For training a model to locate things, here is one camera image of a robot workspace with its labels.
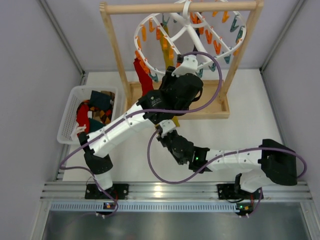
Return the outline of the red sock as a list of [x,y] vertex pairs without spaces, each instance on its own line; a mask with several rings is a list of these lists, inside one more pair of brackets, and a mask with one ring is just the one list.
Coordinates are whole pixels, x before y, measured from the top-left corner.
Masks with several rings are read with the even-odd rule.
[[133,65],[141,85],[142,96],[145,96],[148,92],[152,91],[154,87],[152,79],[143,70],[142,66],[140,65],[140,62],[141,61],[138,58],[135,58],[133,61]]

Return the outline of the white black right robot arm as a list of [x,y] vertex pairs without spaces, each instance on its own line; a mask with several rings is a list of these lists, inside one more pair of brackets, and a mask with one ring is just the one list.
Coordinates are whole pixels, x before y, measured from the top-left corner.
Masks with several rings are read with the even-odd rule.
[[178,165],[200,174],[237,170],[233,189],[238,198],[269,185],[295,186],[298,183],[295,152],[272,139],[247,150],[215,150],[195,146],[173,130],[156,138]]

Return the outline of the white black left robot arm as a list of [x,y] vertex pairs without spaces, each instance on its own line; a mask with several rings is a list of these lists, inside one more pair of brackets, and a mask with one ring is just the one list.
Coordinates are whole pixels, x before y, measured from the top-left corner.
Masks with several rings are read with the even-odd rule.
[[108,192],[113,188],[110,152],[116,146],[141,130],[184,115],[191,103],[201,97],[202,80],[194,73],[174,75],[174,70],[174,67],[168,67],[160,87],[143,94],[122,116],[99,130],[79,135],[85,163],[98,191]]

